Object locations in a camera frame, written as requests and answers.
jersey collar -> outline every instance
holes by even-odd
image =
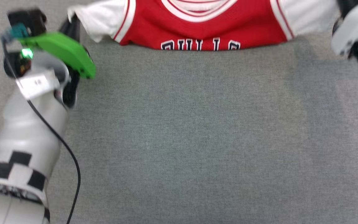
[[[168,9],[176,17],[189,22],[198,23],[205,22],[219,16],[236,3],[237,0],[161,0],[161,2],[166,9]],[[193,8],[197,8],[197,5],[199,5],[200,10],[195,11],[202,12],[186,10],[180,6],[185,4],[192,5]],[[213,8],[204,11],[206,7],[211,5]]]

red basketball jersey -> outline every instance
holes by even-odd
[[[129,0],[114,39],[121,45],[192,51],[278,44],[293,36],[276,1]],[[271,2],[276,2],[278,14]],[[284,23],[280,24],[277,16]]]
[[[73,6],[90,37],[163,50],[279,44],[332,29],[336,0],[108,0]]]

gray carpet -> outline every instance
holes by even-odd
[[[40,6],[55,30],[89,0]],[[330,35],[236,52],[93,43],[66,133],[82,170],[74,224],[358,224],[358,66]],[[0,128],[15,84],[0,47]],[[48,188],[65,223],[76,171],[66,151]]]

